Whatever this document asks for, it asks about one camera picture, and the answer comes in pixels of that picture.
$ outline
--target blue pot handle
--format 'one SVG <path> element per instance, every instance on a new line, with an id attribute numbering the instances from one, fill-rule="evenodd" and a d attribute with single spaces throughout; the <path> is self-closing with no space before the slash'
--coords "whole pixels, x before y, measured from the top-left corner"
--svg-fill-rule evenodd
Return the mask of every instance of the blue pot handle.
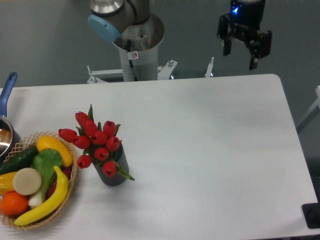
<path id="1" fill-rule="evenodd" d="M 0 95 L 0 116 L 7 116 L 7 103 L 11 93 L 12 88 L 15 85 L 18 74 L 16 72 L 11 72 L 8 76 L 8 79 L 5 82 L 3 90 Z"/>

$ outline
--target saucepan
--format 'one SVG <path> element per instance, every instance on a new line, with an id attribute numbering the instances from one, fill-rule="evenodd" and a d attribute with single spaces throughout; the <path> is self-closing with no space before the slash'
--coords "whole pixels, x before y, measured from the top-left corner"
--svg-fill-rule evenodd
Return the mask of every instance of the saucepan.
<path id="1" fill-rule="evenodd" d="M 9 74 L 0 95 L 0 166 L 11 149 L 20 141 L 20 136 L 7 120 L 7 103 L 17 77 L 18 74 L 16 72 Z"/>

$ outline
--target white table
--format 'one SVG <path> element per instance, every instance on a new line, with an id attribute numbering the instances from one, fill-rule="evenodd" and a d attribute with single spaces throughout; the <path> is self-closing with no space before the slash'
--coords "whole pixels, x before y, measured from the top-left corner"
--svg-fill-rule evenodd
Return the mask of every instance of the white table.
<path id="1" fill-rule="evenodd" d="M 1 239 L 244 240 L 319 234 L 317 198 L 280 79 L 273 74 L 16 87 L 8 120 L 26 137 L 96 121 L 121 124 L 130 173 L 105 186 L 79 171 L 63 213 Z"/>

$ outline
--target flower vase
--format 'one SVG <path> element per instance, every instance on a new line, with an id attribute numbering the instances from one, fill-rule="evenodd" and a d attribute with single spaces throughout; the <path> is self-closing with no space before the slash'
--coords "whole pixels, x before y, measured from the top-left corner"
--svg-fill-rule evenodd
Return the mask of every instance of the flower vase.
<path id="1" fill-rule="evenodd" d="M 127 158 L 125 155 L 124 147 L 122 144 L 120 144 L 119 148 L 114 151 L 113 153 L 113 159 L 116 161 L 117 164 L 121 168 L 123 168 L 127 173 L 129 173 L 129 166 L 127 162 Z M 95 164 L 93 163 L 97 173 L 99 174 L 102 182 L 108 186 L 117 186 L 122 184 L 127 178 L 119 174 L 118 172 L 115 173 L 112 177 L 108 177 L 107 175 L 104 174 L 103 172 L 103 163 L 102 164 Z"/>

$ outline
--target yellow banana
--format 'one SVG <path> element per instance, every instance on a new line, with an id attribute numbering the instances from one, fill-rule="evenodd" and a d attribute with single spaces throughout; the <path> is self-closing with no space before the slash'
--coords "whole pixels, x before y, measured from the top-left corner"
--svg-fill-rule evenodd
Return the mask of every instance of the yellow banana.
<path id="1" fill-rule="evenodd" d="M 58 166 L 54 166 L 53 168 L 57 175 L 54 193 L 40 206 L 37 206 L 18 217 L 14 222 L 15 225 L 25 226 L 44 218 L 56 210 L 66 199 L 69 190 L 69 180 Z"/>

